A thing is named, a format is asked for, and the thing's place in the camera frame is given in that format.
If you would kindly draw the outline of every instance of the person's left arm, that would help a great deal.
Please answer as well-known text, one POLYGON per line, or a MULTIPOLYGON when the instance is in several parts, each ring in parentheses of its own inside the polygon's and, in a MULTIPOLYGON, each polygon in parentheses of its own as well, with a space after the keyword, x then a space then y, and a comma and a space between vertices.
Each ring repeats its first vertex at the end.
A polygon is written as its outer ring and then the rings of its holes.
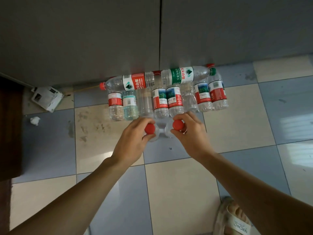
POLYGON ((155 137, 155 134, 143 137, 148 123, 155 122, 141 117, 131 122, 123 131, 111 157, 8 235, 84 234, 109 191, 140 158, 147 142, 155 137))

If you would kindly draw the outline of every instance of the hand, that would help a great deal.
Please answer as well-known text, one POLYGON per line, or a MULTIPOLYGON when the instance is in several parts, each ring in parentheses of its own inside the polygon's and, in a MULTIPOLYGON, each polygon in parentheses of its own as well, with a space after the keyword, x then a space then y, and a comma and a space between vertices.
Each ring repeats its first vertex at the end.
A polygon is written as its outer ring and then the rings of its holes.
POLYGON ((192 158, 199 161, 201 157, 215 154, 209 142, 209 137, 204 124, 192 112, 176 115, 174 120, 183 120, 185 126, 182 131, 171 129, 192 158))
POLYGON ((111 158, 126 163, 128 166, 136 162, 145 149, 147 142, 156 136, 155 134, 147 134, 143 137, 148 123, 154 124, 155 121, 151 118, 143 117, 133 120, 124 129, 111 158))

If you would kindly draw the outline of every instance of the plastic bottle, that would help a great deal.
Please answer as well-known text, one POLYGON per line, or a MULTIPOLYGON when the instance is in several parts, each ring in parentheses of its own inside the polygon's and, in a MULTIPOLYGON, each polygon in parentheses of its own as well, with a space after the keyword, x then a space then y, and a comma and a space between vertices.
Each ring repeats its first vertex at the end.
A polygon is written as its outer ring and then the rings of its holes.
POLYGON ((124 118, 126 120, 134 120, 139 117, 136 93, 134 90, 123 91, 123 108, 124 118))
POLYGON ((113 77, 106 82, 100 83, 100 88, 114 91, 129 91, 142 88, 151 88, 153 85, 153 72, 146 72, 113 77))
POLYGON ((181 84, 180 90, 182 93, 182 104, 184 105, 184 111, 192 111, 194 113, 199 112, 193 83, 186 82, 181 84))
POLYGON ((169 116, 165 86, 162 83, 161 71, 154 71, 154 87, 152 91, 154 115, 157 119, 169 116))
POLYGON ((166 98, 171 117, 184 113, 184 107, 182 104, 182 95, 180 93, 180 88, 177 85, 174 85, 166 89, 166 98))
POLYGON ((174 129, 174 130, 182 130, 184 127, 184 122, 182 120, 173 120, 173 119, 170 119, 169 122, 167 122, 166 126, 165 126, 165 129, 164 129, 164 133, 167 137, 169 138, 174 138, 174 134, 171 133, 171 129, 174 129))
POLYGON ((136 91, 139 116, 154 118, 152 106, 152 92, 150 88, 143 88, 136 91))
POLYGON ((123 97, 121 92, 109 91, 108 94, 110 119, 113 121, 124 120, 123 97))
POLYGON ((159 138, 160 130, 156 124, 147 124, 145 127, 146 134, 156 134, 156 136, 149 140, 149 142, 154 142, 159 138))
POLYGON ((216 68, 209 68, 210 74, 207 78, 209 83, 210 97, 214 110, 223 110, 228 107, 224 84, 221 75, 216 68))
POLYGON ((213 104, 211 102, 210 91, 206 79, 195 82, 194 89, 199 111, 207 112, 213 110, 213 104))
POLYGON ((163 70, 161 72, 161 77, 163 84, 169 86, 174 84, 199 81, 205 79, 208 74, 209 69, 207 67, 193 66, 163 70))

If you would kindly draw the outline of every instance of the forearm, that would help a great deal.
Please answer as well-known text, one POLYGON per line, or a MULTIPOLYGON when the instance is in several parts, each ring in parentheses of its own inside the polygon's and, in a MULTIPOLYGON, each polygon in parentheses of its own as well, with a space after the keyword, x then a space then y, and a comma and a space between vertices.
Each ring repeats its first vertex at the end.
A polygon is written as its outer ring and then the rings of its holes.
POLYGON ((107 158, 88 177, 9 234, 83 234, 129 165, 107 158))
POLYGON ((276 190, 220 154, 211 153, 198 161, 224 186, 261 234, 292 234, 299 230, 299 224, 313 225, 313 207, 276 190))

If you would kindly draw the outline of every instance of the person's right arm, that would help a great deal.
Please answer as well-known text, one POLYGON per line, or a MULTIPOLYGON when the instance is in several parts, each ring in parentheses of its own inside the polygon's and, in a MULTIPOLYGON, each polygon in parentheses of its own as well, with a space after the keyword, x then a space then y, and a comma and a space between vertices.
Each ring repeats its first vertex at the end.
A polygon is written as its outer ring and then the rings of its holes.
POLYGON ((193 113, 176 115, 176 119, 185 122, 182 131, 187 131, 171 132, 186 152, 224 186, 261 234, 313 234, 313 207, 269 186, 216 153, 204 124, 193 113))

